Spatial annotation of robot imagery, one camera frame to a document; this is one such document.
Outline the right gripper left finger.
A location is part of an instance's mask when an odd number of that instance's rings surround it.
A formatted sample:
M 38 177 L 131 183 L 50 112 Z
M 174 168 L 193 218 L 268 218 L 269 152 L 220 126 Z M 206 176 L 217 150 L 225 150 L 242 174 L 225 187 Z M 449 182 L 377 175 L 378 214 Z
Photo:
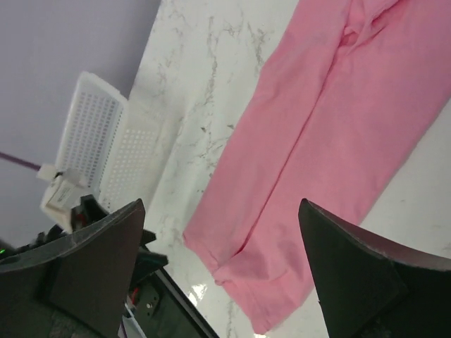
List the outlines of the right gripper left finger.
M 117 337 L 145 209 L 138 199 L 1 260 L 2 337 Z

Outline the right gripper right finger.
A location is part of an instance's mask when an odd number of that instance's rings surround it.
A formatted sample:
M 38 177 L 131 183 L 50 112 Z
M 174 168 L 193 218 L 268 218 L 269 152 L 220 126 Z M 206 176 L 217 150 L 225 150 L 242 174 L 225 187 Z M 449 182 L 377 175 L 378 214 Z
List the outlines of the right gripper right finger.
M 450 259 L 303 199 L 299 226 L 329 337 L 449 337 Z

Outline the pink t-shirt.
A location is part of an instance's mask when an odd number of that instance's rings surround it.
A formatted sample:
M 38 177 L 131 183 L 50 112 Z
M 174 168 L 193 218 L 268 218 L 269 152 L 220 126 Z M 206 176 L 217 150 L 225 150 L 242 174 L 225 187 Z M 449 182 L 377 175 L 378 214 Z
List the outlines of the pink t-shirt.
M 359 224 L 449 99 L 449 1 L 297 4 L 183 233 L 257 334 L 313 287 L 301 200 Z

